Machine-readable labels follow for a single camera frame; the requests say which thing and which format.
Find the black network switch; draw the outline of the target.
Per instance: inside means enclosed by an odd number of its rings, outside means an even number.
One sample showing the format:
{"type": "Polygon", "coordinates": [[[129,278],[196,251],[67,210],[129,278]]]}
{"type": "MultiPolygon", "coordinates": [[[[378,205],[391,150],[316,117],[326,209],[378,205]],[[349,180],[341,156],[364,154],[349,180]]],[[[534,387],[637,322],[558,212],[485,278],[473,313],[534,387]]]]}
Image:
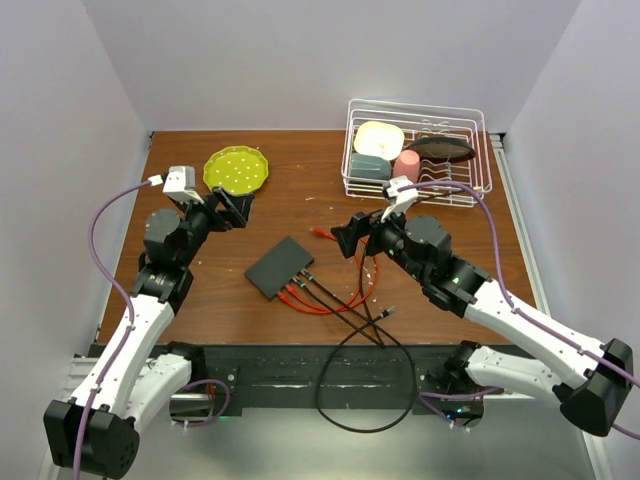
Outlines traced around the black network switch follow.
{"type": "Polygon", "coordinates": [[[284,237],[245,272],[245,278],[269,301],[273,300],[314,257],[291,236],[284,237]]]}

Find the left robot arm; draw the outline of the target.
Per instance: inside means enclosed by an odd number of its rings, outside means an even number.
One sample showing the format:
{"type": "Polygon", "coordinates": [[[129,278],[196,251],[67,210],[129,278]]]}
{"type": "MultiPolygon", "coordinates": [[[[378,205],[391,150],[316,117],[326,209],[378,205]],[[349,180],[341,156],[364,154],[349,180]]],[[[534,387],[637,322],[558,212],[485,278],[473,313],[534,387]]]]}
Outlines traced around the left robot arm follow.
{"type": "Polygon", "coordinates": [[[218,387],[227,406],[231,389],[210,377],[203,348],[171,342],[149,356],[180,310],[193,282],[190,264],[213,232],[247,225],[254,197],[221,187],[200,196],[182,188],[172,207],[145,221],[144,250],[126,309],[92,370],[66,401],[53,400],[44,413],[55,465],[73,478],[93,474],[121,479],[137,455],[142,431],[171,396],[218,387]]]}

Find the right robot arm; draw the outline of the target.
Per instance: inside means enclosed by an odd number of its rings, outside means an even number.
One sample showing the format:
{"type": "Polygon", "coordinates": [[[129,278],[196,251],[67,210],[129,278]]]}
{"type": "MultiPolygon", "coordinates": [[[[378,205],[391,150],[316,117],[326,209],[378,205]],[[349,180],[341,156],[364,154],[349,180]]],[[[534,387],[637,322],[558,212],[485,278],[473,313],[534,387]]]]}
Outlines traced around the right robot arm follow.
{"type": "Polygon", "coordinates": [[[367,255],[386,254],[433,305],[497,332],[527,354],[509,356],[465,342],[445,369],[452,390],[466,393],[476,385],[510,390],[550,401],[571,424],[594,436],[615,429],[633,386],[628,344],[576,332],[521,301],[454,254],[450,234],[433,216],[358,212],[331,232],[344,257],[354,256],[365,239],[367,255]]]}

